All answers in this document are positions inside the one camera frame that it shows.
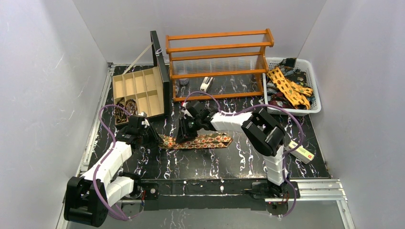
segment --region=marble tabletop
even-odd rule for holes
[[[152,66],[135,66],[130,71],[139,71]],[[114,75],[122,74],[126,66],[115,68]],[[263,97],[245,97],[220,100],[221,108],[227,112],[241,111],[255,104],[262,104]],[[112,85],[109,88],[106,104],[113,103]],[[215,108],[213,101],[203,101],[206,106]],[[180,103],[172,102],[172,112],[164,120],[153,122],[158,134],[176,136]],[[273,115],[284,127],[290,139],[298,142],[298,128],[286,115]],[[103,113],[103,121],[112,130],[114,127],[113,109]],[[330,178],[320,148],[315,137],[309,116],[298,117],[304,131],[304,147],[315,155],[307,165],[292,155],[287,156],[287,169],[292,178]],[[261,154],[255,151],[242,133],[227,132],[234,140],[228,148],[193,150],[150,150],[141,147],[123,165],[126,172],[136,173],[143,179],[210,179],[210,178],[265,178],[266,167]],[[90,159],[92,166],[108,149],[112,138],[99,126],[94,150]]]

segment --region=open box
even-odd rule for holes
[[[137,114],[145,112],[148,119],[154,120],[165,118],[170,111],[170,80],[167,74],[163,55],[156,54],[160,44],[156,31],[150,32],[152,40],[153,65],[151,69],[126,73],[113,76],[114,104],[122,104],[125,107],[127,101],[134,100],[137,106]],[[128,123],[117,123],[120,128]]]

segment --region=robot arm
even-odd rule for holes
[[[132,156],[132,148],[139,146],[153,147],[163,141],[156,130],[146,119],[146,114],[132,115],[128,125],[122,128],[116,136],[117,142],[108,155],[104,154],[97,163],[80,177],[72,177],[66,187],[64,218],[68,221],[99,227],[107,217],[108,210],[96,194],[95,188],[107,201],[109,206],[114,205],[125,195],[140,193],[140,176],[122,173],[111,182],[122,164]],[[93,185],[93,176],[96,173],[97,187]]]
[[[209,111],[198,101],[184,103],[180,118],[180,128],[176,138],[181,143],[195,138],[200,129],[245,133],[257,152],[263,155],[267,167],[267,179],[280,186],[287,176],[283,169],[283,143],[285,131],[267,112],[260,108],[253,112],[233,115]]]

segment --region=laundry basket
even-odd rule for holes
[[[266,58],[266,61],[269,65],[269,69],[273,69],[283,59],[284,58],[278,58],[278,57]],[[312,65],[310,62],[308,62],[306,60],[297,59],[297,61],[295,62],[294,70],[297,68],[299,68],[301,71],[307,73],[307,84],[314,90],[313,93],[315,96],[315,101],[312,102],[310,110],[300,110],[300,109],[285,109],[285,110],[292,113],[295,116],[304,116],[304,115],[308,115],[308,114],[318,113],[320,111],[320,99],[319,99],[318,88],[316,86],[315,74],[314,74],[314,70],[312,69]],[[265,91],[265,104],[268,104],[266,74],[263,74],[263,88]],[[285,115],[285,113],[283,113],[279,110],[276,110],[274,108],[270,108],[270,107],[268,108],[268,112],[270,114]]]

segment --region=white wall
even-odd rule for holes
[[[329,0],[299,57],[314,66],[322,153],[357,228],[403,228],[405,3]]]
[[[326,0],[73,0],[108,62],[132,63],[156,30],[166,35],[269,28],[268,57],[297,57]],[[148,52],[139,63],[151,63]]]
[[[55,228],[107,63],[71,0],[1,1],[0,62],[0,228]]]

